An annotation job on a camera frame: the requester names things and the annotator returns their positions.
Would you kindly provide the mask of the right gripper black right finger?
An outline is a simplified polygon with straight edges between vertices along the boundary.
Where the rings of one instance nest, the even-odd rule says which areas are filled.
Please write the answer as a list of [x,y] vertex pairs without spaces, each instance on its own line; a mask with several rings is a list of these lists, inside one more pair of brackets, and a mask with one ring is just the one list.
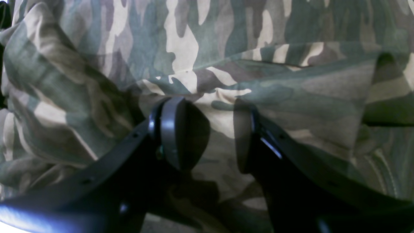
[[237,164],[261,185],[275,233],[411,233],[413,203],[348,179],[262,117],[234,103]]

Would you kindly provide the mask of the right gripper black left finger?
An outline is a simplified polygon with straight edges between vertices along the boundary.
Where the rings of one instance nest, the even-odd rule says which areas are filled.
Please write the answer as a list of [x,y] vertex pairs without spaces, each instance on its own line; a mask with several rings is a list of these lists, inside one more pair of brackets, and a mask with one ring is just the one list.
[[101,159],[58,184],[1,202],[2,233],[113,233],[134,231],[130,219],[146,214],[156,180],[168,170],[187,171],[198,162],[188,153],[190,118],[203,114],[184,97],[159,101],[149,118],[137,125]]

